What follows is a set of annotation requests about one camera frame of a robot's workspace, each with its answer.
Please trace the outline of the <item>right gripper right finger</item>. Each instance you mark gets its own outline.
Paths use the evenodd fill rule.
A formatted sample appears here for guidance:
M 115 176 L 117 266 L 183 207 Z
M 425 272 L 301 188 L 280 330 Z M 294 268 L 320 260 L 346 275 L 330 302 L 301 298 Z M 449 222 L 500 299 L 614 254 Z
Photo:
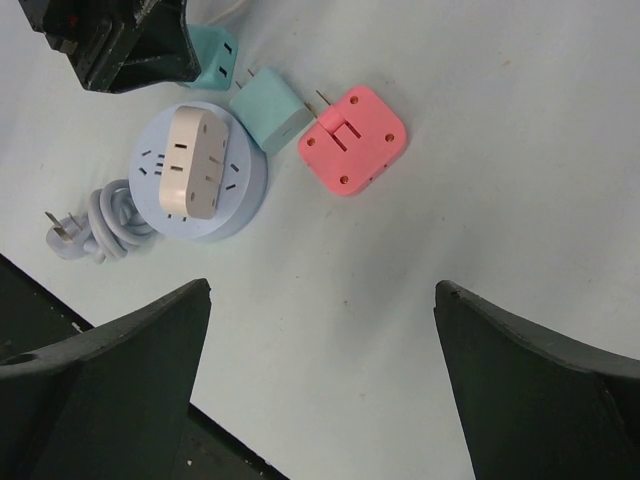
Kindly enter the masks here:
M 639 363 L 452 281 L 434 317 L 478 479 L 636 479 Z

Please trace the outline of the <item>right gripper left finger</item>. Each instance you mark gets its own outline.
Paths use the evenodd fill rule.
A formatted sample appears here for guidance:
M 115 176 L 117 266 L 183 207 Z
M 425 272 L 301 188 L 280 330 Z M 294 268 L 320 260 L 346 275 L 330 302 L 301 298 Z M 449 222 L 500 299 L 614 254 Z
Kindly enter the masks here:
M 211 310 L 191 281 L 1 364 L 4 479 L 167 479 Z

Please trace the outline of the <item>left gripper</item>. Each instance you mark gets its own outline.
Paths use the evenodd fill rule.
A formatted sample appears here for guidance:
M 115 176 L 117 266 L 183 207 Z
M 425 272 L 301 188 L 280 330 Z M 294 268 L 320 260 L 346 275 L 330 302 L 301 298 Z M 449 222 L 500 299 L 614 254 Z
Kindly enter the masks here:
M 21 1 L 33 31 L 65 55 L 86 90 L 125 93 L 191 82 L 201 66 L 185 1 Z

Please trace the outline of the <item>white square adapter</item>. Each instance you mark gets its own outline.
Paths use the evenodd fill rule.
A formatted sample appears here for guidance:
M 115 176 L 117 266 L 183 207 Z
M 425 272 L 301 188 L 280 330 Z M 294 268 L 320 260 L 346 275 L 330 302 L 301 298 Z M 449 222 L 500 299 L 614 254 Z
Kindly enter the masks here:
M 209 109 L 181 106 L 174 112 L 159 187 L 166 213 L 214 217 L 229 134 L 227 123 Z

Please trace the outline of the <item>blue round power strip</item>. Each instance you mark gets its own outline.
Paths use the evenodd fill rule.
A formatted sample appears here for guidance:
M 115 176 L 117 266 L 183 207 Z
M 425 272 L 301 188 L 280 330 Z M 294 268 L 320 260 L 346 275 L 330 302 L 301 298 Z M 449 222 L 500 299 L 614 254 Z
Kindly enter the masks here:
M 176 104 L 145 127 L 128 176 L 94 190 L 85 212 L 52 217 L 46 243 L 64 260 L 101 264 L 158 236 L 214 242 L 250 222 L 267 180 L 265 154 L 231 113 Z

